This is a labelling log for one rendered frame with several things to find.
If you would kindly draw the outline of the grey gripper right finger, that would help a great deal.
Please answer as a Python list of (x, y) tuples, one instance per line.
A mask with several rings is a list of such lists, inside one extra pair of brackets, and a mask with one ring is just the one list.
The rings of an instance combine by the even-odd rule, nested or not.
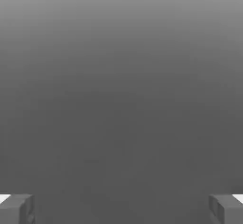
[(209, 195), (211, 224), (243, 224), (243, 194)]

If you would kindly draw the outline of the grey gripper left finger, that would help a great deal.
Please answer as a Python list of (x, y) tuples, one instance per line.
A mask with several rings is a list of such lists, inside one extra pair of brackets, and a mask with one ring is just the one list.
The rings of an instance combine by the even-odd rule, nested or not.
[(35, 196), (5, 195), (0, 201), (0, 224), (35, 224)]

